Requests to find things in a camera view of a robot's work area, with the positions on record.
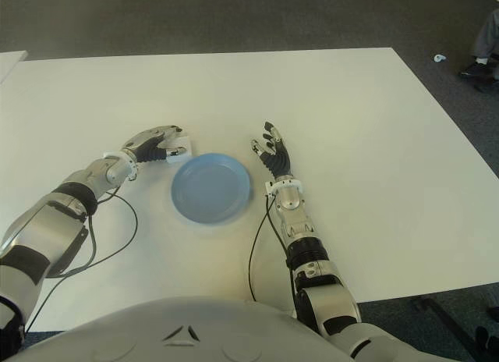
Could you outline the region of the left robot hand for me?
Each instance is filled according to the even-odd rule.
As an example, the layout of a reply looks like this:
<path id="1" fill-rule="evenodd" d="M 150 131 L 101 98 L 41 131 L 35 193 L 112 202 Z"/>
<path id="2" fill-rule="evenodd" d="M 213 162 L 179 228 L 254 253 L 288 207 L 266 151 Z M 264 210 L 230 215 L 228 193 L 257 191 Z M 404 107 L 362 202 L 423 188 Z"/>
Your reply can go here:
<path id="1" fill-rule="evenodd" d="M 157 126 L 144 130 L 127 140 L 121 150 L 130 156 L 135 163 L 165 160 L 186 154 L 187 148 L 170 146 L 182 129 L 178 126 Z"/>

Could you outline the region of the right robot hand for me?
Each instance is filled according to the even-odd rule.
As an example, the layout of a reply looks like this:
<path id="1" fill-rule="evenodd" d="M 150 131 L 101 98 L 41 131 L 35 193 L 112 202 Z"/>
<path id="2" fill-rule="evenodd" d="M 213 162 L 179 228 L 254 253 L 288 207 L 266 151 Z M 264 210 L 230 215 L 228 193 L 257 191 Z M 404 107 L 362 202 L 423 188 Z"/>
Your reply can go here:
<path id="1" fill-rule="evenodd" d="M 258 140 L 251 140 L 252 152 L 260 159 L 275 180 L 282 176 L 291 176 L 290 157 L 284 139 L 276 126 L 271 122 L 265 122 L 262 137 L 266 140 L 266 147 L 262 146 Z"/>

